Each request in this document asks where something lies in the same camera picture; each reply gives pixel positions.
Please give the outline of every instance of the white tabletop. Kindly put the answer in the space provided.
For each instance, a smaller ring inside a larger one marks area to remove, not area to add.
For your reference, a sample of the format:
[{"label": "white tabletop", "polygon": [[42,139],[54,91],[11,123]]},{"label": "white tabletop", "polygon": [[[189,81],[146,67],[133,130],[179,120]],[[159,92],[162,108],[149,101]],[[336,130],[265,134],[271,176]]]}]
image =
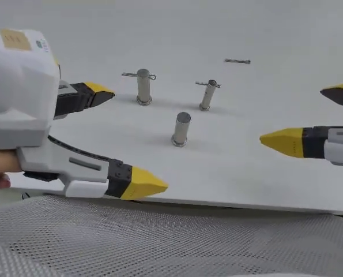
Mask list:
[{"label": "white tabletop", "polygon": [[[259,136],[287,127],[343,125],[322,97],[343,83],[343,0],[0,0],[0,27],[37,29],[70,83],[113,89],[108,103],[55,121],[51,134],[150,170],[163,201],[343,211],[343,167],[289,158]],[[250,65],[224,59],[250,59]],[[153,103],[135,102],[147,68]],[[205,87],[221,88],[210,111]],[[191,114],[188,144],[171,144],[177,113]],[[60,190],[12,175],[13,186]]]}]

